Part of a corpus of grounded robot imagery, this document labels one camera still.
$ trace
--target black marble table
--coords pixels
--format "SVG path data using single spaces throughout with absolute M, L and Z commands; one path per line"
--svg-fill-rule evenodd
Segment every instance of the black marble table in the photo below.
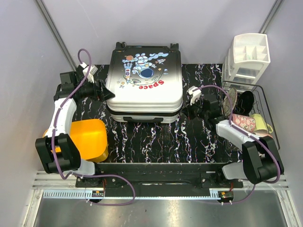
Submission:
M 99 65 L 97 78 L 106 81 L 108 65 Z M 184 64 L 183 101 L 191 86 L 221 85 L 221 64 Z M 218 94 L 206 88 L 202 94 Z M 106 103 L 85 98 L 74 115 L 74 121 L 101 119 L 107 128 L 109 157 L 118 163 L 221 163 L 241 160 L 241 153 L 229 149 L 229 143 L 213 135 L 201 119 L 188 120 L 183 114 L 171 124 L 115 122 Z

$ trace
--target white suitcase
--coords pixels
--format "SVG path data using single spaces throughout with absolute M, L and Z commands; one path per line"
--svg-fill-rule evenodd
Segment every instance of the white suitcase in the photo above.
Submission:
M 183 96 L 178 44 L 168 48 L 117 43 L 106 88 L 115 94 L 107 100 L 115 121 L 174 122 Z

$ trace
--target patterned mug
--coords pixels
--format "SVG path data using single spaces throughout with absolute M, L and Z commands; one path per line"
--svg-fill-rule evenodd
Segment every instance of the patterned mug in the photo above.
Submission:
M 232 114 L 232 122 L 249 132 L 253 132 L 256 128 L 256 120 L 252 117 Z

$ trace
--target white organizer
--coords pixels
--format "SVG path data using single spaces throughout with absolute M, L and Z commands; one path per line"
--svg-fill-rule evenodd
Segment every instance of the white organizer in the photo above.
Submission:
M 225 58 L 222 81 L 256 84 L 270 63 L 266 34 L 235 36 Z

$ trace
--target mug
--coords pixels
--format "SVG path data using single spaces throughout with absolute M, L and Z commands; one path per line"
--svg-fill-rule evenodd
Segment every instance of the mug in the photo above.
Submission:
M 255 131 L 259 131 L 259 132 L 265 132 L 265 133 L 272 133 L 274 130 L 273 128 L 269 125 L 266 124 L 265 120 L 263 119 L 263 117 L 260 114 L 253 114 L 251 117 L 253 117 L 256 120 L 256 128 Z
M 270 136 L 271 138 L 273 138 L 272 135 L 268 134 L 268 133 L 263 133 L 263 132 L 260 132 L 259 130 L 257 131 L 254 131 L 254 134 L 256 134 L 257 136 L 259 137 L 265 137 L 265 136 Z
M 232 122 L 249 132 L 253 132 L 256 128 L 256 120 L 252 117 L 232 114 Z

